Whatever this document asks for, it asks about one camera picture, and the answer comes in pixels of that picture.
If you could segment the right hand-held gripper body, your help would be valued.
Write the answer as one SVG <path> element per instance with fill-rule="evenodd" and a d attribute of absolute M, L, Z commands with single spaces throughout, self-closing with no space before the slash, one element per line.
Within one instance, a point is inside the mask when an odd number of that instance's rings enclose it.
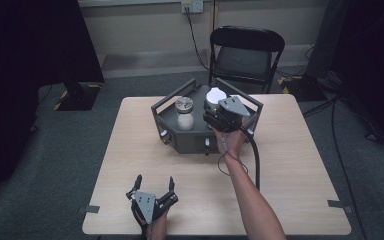
<path fill-rule="evenodd" d="M 237 96 L 233 96 L 220 100 L 219 106 L 212 110 L 212 114 L 206 114 L 204 111 L 203 120 L 220 132 L 233 132 L 239 130 L 243 118 L 249 116 L 245 105 Z"/>

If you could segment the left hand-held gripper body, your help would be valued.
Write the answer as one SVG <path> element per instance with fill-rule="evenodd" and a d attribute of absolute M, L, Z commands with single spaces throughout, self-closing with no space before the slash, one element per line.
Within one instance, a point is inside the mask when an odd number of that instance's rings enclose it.
<path fill-rule="evenodd" d="M 132 202 L 133 216 L 140 225 L 149 225 L 161 217 L 174 204 L 178 202 L 178 196 L 168 192 L 157 198 L 155 194 L 137 191 Z"/>

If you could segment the clear bottle with white lid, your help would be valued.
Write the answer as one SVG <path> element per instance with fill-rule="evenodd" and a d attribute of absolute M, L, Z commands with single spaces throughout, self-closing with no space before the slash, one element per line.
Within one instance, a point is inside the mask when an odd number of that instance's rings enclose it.
<path fill-rule="evenodd" d="M 220 90 L 218 87 L 213 87 L 206 94 L 206 103 L 208 104 L 211 110 L 216 109 L 219 106 L 219 101 L 227 98 L 227 95 L 224 91 Z"/>

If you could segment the glass jar with silver lid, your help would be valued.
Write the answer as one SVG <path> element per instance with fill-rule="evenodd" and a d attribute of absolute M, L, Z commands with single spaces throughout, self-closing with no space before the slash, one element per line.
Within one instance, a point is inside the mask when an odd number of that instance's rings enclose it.
<path fill-rule="evenodd" d="M 177 125 L 183 131 L 189 131 L 193 129 L 193 106 L 193 100 L 189 97 L 180 97 L 175 101 Z"/>

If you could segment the dark grey corner rack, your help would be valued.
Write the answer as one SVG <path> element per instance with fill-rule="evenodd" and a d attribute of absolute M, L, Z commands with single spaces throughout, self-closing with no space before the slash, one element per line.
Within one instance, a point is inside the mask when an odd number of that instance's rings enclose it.
<path fill-rule="evenodd" d="M 211 86 L 198 85 L 194 79 L 191 79 L 151 107 L 159 137 L 165 145 L 172 146 L 180 154 L 209 155 L 218 151 L 216 136 L 211 127 L 203 120 L 204 100 L 213 87 L 224 91 L 227 98 L 237 96 L 241 100 L 250 116 L 243 118 L 239 130 L 246 130 L 250 134 L 255 132 L 263 109 L 261 102 L 224 80 L 217 80 L 216 85 Z M 177 125 L 175 101 L 180 97 L 189 97 L 194 103 L 194 124 L 193 129 L 189 131 L 183 131 Z"/>

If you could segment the person's left hand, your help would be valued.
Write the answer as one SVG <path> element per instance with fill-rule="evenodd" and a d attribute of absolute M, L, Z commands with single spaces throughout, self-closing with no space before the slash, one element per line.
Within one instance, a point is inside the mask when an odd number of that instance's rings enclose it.
<path fill-rule="evenodd" d="M 146 240 L 165 240 L 167 236 L 168 215 L 163 214 L 146 228 Z"/>

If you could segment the person's right hand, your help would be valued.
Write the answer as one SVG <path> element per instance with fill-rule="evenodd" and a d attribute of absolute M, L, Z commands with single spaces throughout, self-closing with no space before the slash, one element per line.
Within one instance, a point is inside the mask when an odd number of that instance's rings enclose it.
<path fill-rule="evenodd" d="M 245 134 L 241 131 L 222 133 L 216 129 L 214 129 L 213 132 L 217 139 L 219 152 L 221 154 L 228 154 L 231 157 L 239 160 L 242 146 L 246 140 Z"/>

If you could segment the black folding chair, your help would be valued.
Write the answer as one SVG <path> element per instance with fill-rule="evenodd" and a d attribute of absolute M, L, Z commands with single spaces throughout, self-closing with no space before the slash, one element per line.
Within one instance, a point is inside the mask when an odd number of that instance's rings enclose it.
<path fill-rule="evenodd" d="M 269 93 L 285 41 L 272 30 L 221 26 L 210 34 L 210 47 L 209 84 L 220 78 Z"/>

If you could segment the grey tape piece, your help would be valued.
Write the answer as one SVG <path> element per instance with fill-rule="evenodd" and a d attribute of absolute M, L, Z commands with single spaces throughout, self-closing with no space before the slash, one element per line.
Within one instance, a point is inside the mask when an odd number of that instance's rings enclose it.
<path fill-rule="evenodd" d="M 354 212 L 352 206 L 344 205 L 340 200 L 328 200 L 328 206 L 332 208 L 341 208 L 346 214 L 351 214 Z"/>
<path fill-rule="evenodd" d="M 77 209 L 77 213 L 80 214 L 85 214 L 85 213 L 98 213 L 100 210 L 100 206 L 95 206 L 95 205 L 85 205 L 85 206 L 80 206 Z"/>

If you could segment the black stand base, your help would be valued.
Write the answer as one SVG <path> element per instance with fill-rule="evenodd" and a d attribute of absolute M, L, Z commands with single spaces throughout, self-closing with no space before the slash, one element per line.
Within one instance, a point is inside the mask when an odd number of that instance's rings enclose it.
<path fill-rule="evenodd" d="M 326 97 L 317 80 L 302 76 L 281 77 L 278 80 L 284 94 L 291 94 L 298 102 L 322 101 Z"/>
<path fill-rule="evenodd" d="M 99 84 L 76 84 L 62 93 L 53 110 L 89 111 L 93 108 L 100 90 Z"/>

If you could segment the black curtain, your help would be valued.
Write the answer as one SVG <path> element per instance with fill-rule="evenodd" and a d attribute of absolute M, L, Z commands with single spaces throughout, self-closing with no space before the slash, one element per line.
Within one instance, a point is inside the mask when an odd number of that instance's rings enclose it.
<path fill-rule="evenodd" d="M 384 0 L 349 0 L 333 68 L 384 131 Z"/>
<path fill-rule="evenodd" d="M 78 0 L 0 0 L 0 183 L 21 158 L 41 87 L 103 81 Z"/>

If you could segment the white wall socket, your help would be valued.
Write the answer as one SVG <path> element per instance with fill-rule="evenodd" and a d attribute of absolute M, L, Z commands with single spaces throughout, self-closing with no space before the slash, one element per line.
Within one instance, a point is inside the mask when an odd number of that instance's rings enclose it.
<path fill-rule="evenodd" d="M 181 12 L 183 14 L 199 14 L 204 11 L 203 0 L 182 0 L 181 1 Z"/>

